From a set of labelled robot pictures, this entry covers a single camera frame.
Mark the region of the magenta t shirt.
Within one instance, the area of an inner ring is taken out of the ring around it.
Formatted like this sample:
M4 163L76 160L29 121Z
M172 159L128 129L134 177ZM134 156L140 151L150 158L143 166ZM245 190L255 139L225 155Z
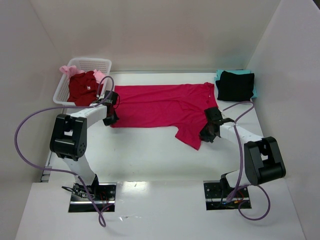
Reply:
M215 85L117 85L120 103L113 128L176 127L175 137L199 150L200 132L207 124L205 110L217 107Z

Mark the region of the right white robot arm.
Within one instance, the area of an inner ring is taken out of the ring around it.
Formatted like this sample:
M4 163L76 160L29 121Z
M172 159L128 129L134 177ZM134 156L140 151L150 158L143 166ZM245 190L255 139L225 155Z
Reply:
M287 170L277 140L252 133L238 121L225 118L218 107L204 111L207 123L200 131L200 139L213 143L215 138L227 140L239 147L239 170L225 173L220 182L231 193L244 186L258 186L284 178Z

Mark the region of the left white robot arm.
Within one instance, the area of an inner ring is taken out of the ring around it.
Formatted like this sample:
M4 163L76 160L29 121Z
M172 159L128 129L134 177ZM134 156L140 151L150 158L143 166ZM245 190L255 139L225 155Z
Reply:
M106 101L97 107L91 106L71 115L59 114L55 119L49 148L75 173L75 187L72 190L79 195L88 188L90 195L95 196L99 187L98 176L92 171L85 155L88 128L99 121L111 126L119 120L115 110L119 95L107 90L104 96Z

